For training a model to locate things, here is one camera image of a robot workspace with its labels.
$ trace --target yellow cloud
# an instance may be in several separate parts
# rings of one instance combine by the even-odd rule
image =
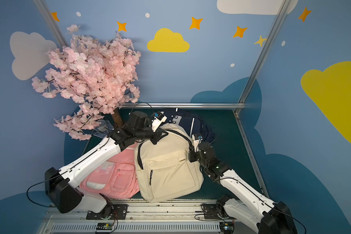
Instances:
[[[154,40],[147,43],[147,49],[153,52],[186,52],[190,44],[183,40],[179,33],[162,28],[154,35]]]
[[[324,72],[310,70],[301,80],[305,93],[351,143],[351,62],[336,63]]]

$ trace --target backpack zipper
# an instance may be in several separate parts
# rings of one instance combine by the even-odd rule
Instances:
[[[150,186],[151,186],[151,180],[152,180],[152,171],[153,170],[151,170],[151,173],[150,173]]]

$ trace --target white cloud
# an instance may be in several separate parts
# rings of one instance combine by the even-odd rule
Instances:
[[[39,33],[14,32],[10,47],[15,57],[12,63],[13,74],[24,81],[35,75],[49,63],[46,52],[57,48],[55,42],[46,40]]]
[[[226,14],[276,15],[283,0],[217,0],[217,8]],[[290,13],[298,0],[292,0],[287,9]]]

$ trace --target yellow star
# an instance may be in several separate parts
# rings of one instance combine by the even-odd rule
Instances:
[[[57,12],[52,12],[51,14],[52,14],[52,16],[54,17],[54,19],[55,19],[56,21],[59,21],[59,22],[60,22],[60,20],[57,18]]]
[[[301,19],[301,20],[303,20],[303,22],[304,22],[305,18],[307,18],[307,16],[308,16],[309,13],[311,13],[311,12],[312,12],[312,11],[308,11],[307,8],[305,8],[304,11],[303,11],[303,13],[302,13],[302,15],[299,16],[298,19]]]
[[[192,24],[190,26],[190,29],[192,28],[196,28],[198,30],[200,30],[200,22],[202,21],[203,19],[195,19],[194,17],[192,17]]]
[[[243,38],[243,33],[246,29],[247,28],[239,28],[239,26],[236,27],[236,33],[234,34],[233,37],[242,37]]]
[[[118,24],[118,31],[125,31],[126,32],[126,23],[120,23],[117,21]]]
[[[260,44],[260,47],[262,47],[263,46],[263,42],[266,40],[266,38],[262,38],[261,37],[261,35],[260,35],[260,39],[257,41],[257,42],[255,42],[254,44]]]

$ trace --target black shoulder strap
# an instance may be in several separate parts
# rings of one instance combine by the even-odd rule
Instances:
[[[143,163],[142,163],[142,159],[140,158],[140,148],[142,147],[143,143],[141,143],[138,146],[138,156],[137,156],[137,160],[138,160],[138,165],[140,166],[140,168],[143,170]]]
[[[185,140],[188,141],[189,143],[189,148],[190,148],[190,152],[193,151],[193,145],[192,145],[192,142],[190,141],[190,139],[188,139],[186,136],[184,136],[183,134],[179,133],[178,131],[176,130],[172,130],[172,129],[166,129],[165,131],[168,131],[168,132],[171,132],[171,133],[175,133],[181,137],[183,137]],[[138,155],[137,155],[137,161],[138,161],[138,165],[140,166],[140,168],[143,170],[143,163],[142,163],[142,159],[140,158],[140,148],[142,147],[142,145],[144,144],[145,142],[141,143],[139,146],[138,146]]]
[[[172,129],[165,129],[165,131],[168,131],[168,132],[171,132],[171,133],[175,133],[175,134],[183,137],[185,140],[187,140],[189,142],[190,148],[194,148],[193,145],[192,145],[192,142],[190,141],[190,139],[188,137],[186,137],[185,135],[183,135],[182,133],[179,133],[178,131],[172,130]]]

